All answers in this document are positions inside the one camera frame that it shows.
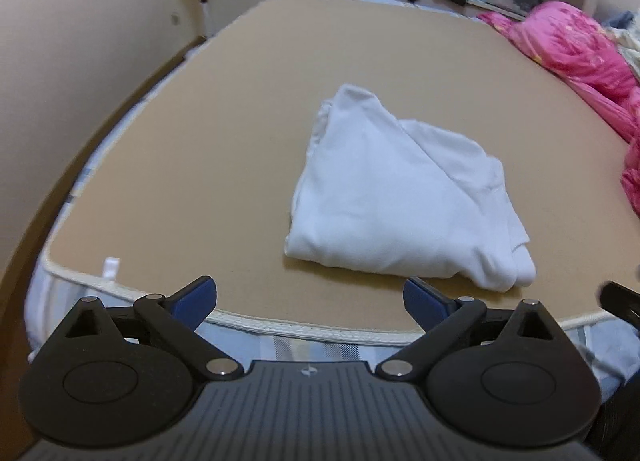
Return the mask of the white long-sleeve shirt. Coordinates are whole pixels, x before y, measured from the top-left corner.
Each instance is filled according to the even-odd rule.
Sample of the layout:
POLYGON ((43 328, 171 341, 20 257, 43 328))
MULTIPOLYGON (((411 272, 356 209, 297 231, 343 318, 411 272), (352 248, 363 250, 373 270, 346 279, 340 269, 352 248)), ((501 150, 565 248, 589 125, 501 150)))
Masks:
POLYGON ((322 103, 284 253, 400 277, 462 276, 488 291, 536 278, 502 163, 472 139, 399 120, 345 84, 322 103))

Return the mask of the tan bed mattress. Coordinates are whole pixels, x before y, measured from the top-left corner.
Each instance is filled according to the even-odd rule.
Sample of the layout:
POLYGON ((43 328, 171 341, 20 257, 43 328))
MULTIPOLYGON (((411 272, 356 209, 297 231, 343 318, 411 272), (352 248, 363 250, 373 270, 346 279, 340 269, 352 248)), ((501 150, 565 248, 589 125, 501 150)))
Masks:
POLYGON ((209 275, 213 322, 328 342, 401 345, 418 326, 397 277, 288 259, 288 211, 314 116, 343 84, 498 158, 529 234, 533 285, 454 278, 500 308, 539 299, 572 327, 634 282, 639 219, 626 142, 487 24, 364 0, 266 0, 222 30, 108 148, 42 254, 50 275, 132 301, 209 275))

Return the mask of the white floral duvet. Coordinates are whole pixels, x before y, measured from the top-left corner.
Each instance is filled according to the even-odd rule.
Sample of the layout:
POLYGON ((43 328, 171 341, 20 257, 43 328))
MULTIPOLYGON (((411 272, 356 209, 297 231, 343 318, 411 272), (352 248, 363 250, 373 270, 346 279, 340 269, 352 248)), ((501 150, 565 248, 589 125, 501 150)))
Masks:
POLYGON ((606 36, 628 64, 634 76, 640 78, 639 11, 625 11, 603 23, 606 36))

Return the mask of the pink floral quilt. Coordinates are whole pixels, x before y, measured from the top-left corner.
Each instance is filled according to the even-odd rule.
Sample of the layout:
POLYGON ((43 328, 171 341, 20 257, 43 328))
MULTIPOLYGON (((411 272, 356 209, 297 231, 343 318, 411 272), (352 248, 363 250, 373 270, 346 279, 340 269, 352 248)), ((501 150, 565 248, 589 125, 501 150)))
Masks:
POLYGON ((629 144, 620 184, 639 210, 639 81, 605 29, 567 2, 544 2, 521 21, 495 11, 478 18, 553 73, 629 144))

